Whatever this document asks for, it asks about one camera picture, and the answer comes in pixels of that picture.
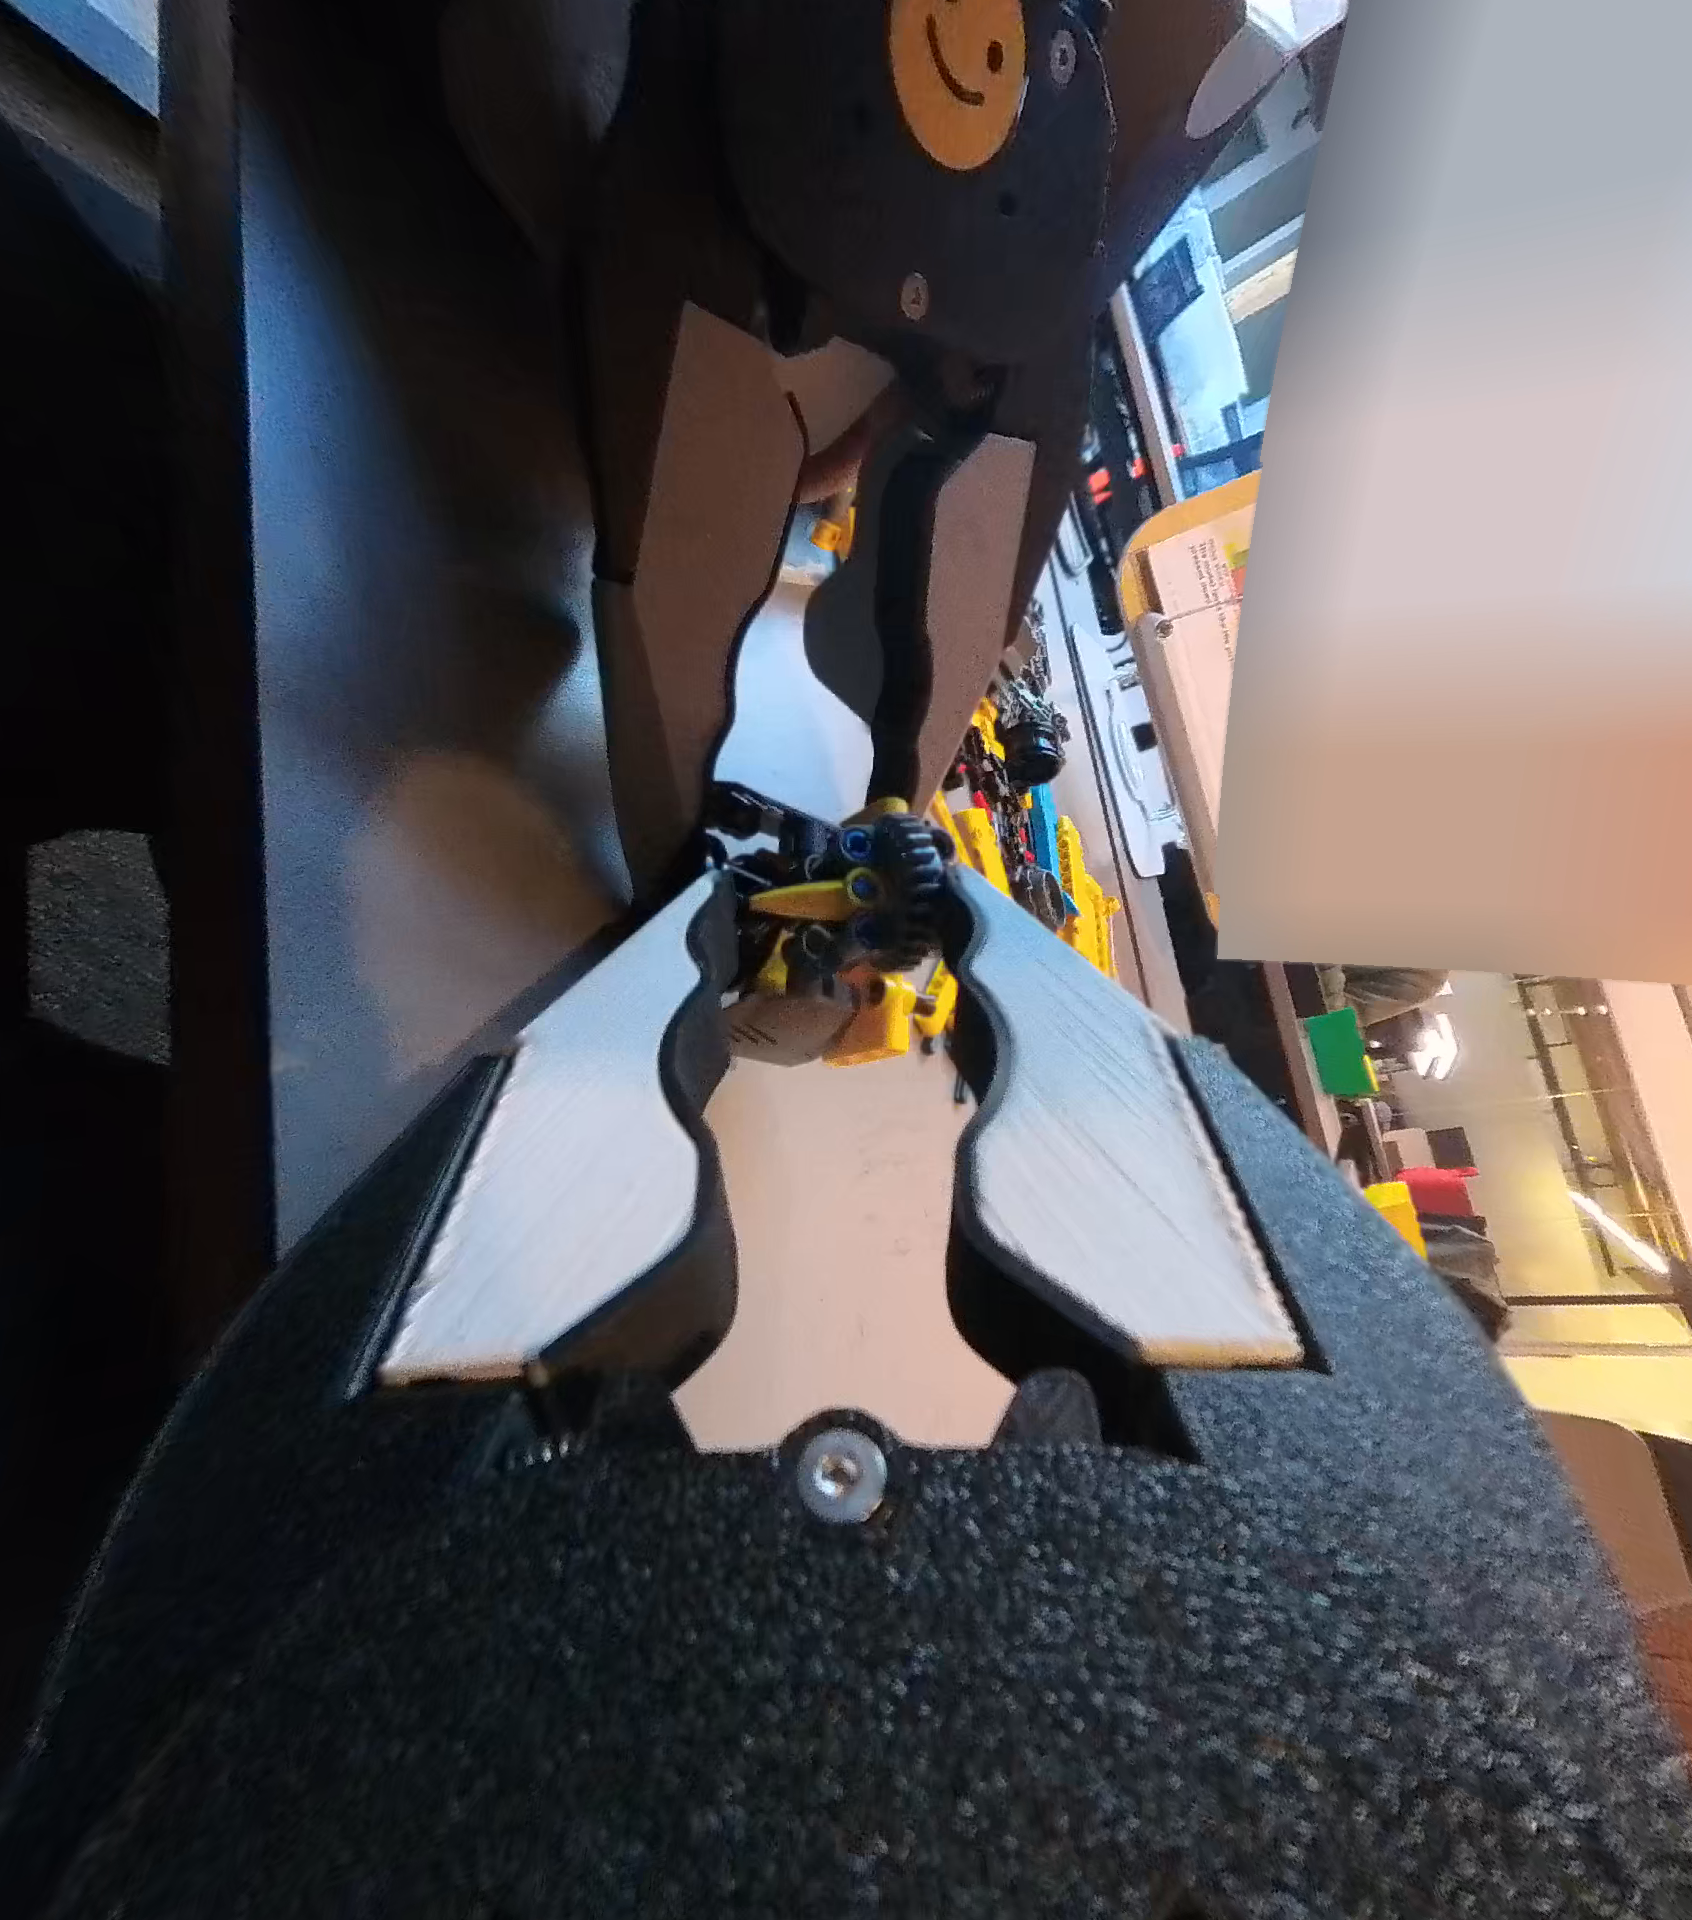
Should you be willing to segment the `green block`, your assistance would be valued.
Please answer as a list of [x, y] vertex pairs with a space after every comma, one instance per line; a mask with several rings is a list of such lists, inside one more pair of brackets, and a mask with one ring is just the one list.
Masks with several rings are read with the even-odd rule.
[[1377, 1072], [1353, 1006], [1301, 1020], [1308, 1053], [1320, 1091], [1334, 1099], [1366, 1099], [1379, 1091]]

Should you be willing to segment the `small yellow grey brick assembly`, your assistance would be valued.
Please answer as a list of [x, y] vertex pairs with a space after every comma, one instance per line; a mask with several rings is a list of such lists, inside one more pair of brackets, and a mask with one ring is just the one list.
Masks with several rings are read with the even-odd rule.
[[920, 1006], [916, 976], [939, 956], [944, 895], [934, 949], [906, 971], [855, 967], [832, 976], [785, 969], [779, 952], [759, 956], [738, 928], [738, 861], [775, 843], [771, 827], [788, 802], [759, 789], [717, 779], [705, 811], [705, 851], [733, 893], [736, 974], [723, 1006], [728, 1041], [736, 1056], [771, 1065], [820, 1062], [829, 1068], [872, 1065], [907, 1053]]

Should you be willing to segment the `person's left hand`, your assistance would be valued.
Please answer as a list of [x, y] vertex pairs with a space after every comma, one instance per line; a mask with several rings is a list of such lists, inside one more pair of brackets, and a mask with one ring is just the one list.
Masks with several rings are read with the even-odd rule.
[[863, 461], [910, 415], [910, 402], [894, 384], [884, 386], [832, 441], [807, 452], [797, 473], [795, 503], [820, 508], [858, 488]]

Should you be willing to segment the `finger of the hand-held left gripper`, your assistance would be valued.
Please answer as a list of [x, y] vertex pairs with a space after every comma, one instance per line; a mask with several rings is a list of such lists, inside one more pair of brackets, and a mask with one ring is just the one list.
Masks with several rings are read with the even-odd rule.
[[689, 857], [807, 452], [778, 354], [691, 299], [587, 302], [592, 632], [636, 901]]
[[877, 684], [865, 796], [925, 811], [1015, 619], [1033, 466], [1025, 439], [906, 428], [872, 472]]

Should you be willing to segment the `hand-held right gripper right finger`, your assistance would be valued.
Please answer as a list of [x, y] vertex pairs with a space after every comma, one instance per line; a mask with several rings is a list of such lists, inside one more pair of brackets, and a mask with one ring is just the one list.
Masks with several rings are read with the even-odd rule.
[[939, 925], [953, 1247], [981, 1278], [1157, 1369], [1290, 1369], [1306, 1343], [1221, 1164], [1170, 1025], [981, 876]]

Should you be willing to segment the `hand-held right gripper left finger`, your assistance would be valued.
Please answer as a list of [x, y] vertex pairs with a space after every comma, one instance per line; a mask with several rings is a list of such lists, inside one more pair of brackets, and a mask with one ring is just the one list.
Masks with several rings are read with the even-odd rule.
[[703, 871], [509, 1040], [375, 1360], [381, 1387], [644, 1374], [683, 1386], [738, 1310], [705, 1123], [732, 1064], [738, 899]]

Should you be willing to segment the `white stand base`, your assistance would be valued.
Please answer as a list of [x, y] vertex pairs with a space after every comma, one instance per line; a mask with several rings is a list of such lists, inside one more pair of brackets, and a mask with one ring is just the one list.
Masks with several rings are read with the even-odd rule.
[[1155, 881], [1170, 851], [1185, 846], [1185, 827], [1137, 661], [1126, 640], [1108, 644], [1097, 626], [1070, 628], [1067, 645], [1124, 857], [1140, 879]]

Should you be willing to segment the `grey gear brick assembly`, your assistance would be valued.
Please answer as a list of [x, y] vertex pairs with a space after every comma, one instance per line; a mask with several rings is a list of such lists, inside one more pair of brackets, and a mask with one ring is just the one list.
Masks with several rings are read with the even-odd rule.
[[773, 843], [740, 857], [738, 929], [788, 974], [906, 971], [937, 943], [953, 841], [944, 827], [880, 798], [846, 821], [779, 808]]

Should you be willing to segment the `wooden board with instruction sheet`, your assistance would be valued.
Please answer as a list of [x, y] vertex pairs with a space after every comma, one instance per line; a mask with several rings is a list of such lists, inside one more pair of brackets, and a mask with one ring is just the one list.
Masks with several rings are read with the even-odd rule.
[[1239, 607], [1261, 475], [1174, 501], [1128, 539], [1118, 590], [1194, 877], [1217, 908], [1217, 808]]

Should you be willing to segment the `cluster of long yellow beams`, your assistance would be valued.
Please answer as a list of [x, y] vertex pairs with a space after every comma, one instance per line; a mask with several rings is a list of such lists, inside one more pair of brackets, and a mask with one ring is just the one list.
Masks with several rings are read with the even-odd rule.
[[992, 700], [984, 700], [972, 714], [930, 815], [953, 839], [962, 865], [977, 871], [1097, 971], [1115, 980], [1114, 918], [1122, 901], [1089, 871], [1079, 832], [1062, 810], [1059, 873], [1044, 871], [1033, 861], [1025, 834], [1025, 789], [1008, 784], [992, 722]]

